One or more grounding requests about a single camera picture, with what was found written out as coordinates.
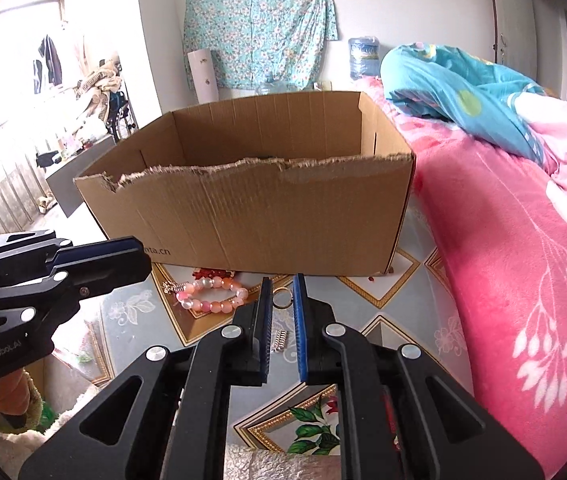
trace green leaf pattern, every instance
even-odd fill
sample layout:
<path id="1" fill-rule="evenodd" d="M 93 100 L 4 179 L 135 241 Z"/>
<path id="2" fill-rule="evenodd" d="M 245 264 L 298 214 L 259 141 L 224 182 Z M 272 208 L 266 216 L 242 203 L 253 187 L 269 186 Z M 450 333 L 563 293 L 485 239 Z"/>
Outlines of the green leaf pattern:
<path id="1" fill-rule="evenodd" d="M 304 410 L 303 408 L 290 408 L 294 418 L 301 422 L 317 422 L 317 417 L 314 413 Z"/>
<path id="2" fill-rule="evenodd" d="M 295 453 L 302 455 L 311 449 L 315 449 L 317 444 L 311 440 L 298 440 L 297 442 L 293 442 L 291 446 L 288 448 L 288 453 Z"/>
<path id="3" fill-rule="evenodd" d="M 309 409 L 290 408 L 290 412 L 300 422 L 307 422 L 299 426 L 295 433 L 295 442 L 288 448 L 288 453 L 304 454 L 314 449 L 313 455 L 329 455 L 330 451 L 339 446 L 339 437 L 332 433 L 332 429 L 326 423 L 323 415 L 322 399 L 319 396 L 317 402 Z M 308 440 L 319 435 L 316 441 Z"/>

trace person's hand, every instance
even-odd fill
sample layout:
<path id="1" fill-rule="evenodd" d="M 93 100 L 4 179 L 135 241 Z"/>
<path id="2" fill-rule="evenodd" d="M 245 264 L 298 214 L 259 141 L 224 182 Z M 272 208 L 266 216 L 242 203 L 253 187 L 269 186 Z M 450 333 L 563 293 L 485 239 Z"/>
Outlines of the person's hand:
<path id="1" fill-rule="evenodd" d="M 23 415 L 29 404 L 30 389 L 23 370 L 16 370 L 0 379 L 0 413 Z"/>

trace blue water bottle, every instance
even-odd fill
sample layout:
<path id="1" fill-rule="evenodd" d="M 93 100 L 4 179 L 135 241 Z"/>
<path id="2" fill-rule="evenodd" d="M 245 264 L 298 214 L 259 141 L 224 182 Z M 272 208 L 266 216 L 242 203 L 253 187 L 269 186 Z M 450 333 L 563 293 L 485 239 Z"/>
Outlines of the blue water bottle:
<path id="1" fill-rule="evenodd" d="M 379 40 L 374 36 L 351 38 L 350 48 L 350 77 L 361 79 L 365 75 L 379 76 L 381 61 L 379 60 Z"/>

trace metal key ring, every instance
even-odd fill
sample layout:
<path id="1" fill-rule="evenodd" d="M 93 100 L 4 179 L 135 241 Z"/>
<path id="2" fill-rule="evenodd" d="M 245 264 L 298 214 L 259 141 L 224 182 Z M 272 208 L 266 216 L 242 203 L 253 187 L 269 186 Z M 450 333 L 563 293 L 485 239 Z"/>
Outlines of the metal key ring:
<path id="1" fill-rule="evenodd" d="M 290 294 L 290 301 L 285 306 L 279 306 L 278 304 L 275 303 L 276 293 L 281 292 L 282 290 L 285 290 L 286 292 L 288 292 Z M 286 310 L 289 306 L 291 306 L 291 304 L 292 304 L 292 292 L 288 289 L 287 286 L 278 286 L 277 288 L 275 288 L 275 290 L 273 290 L 273 306 L 275 308 L 278 308 L 279 310 Z"/>

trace door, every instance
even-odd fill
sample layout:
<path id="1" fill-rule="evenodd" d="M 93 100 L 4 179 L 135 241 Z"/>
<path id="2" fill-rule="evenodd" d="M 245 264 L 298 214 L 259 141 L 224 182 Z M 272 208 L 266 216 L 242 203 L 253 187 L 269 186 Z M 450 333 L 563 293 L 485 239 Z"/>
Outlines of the door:
<path id="1" fill-rule="evenodd" d="M 497 62 L 537 79 L 537 31 L 532 0 L 495 0 Z"/>

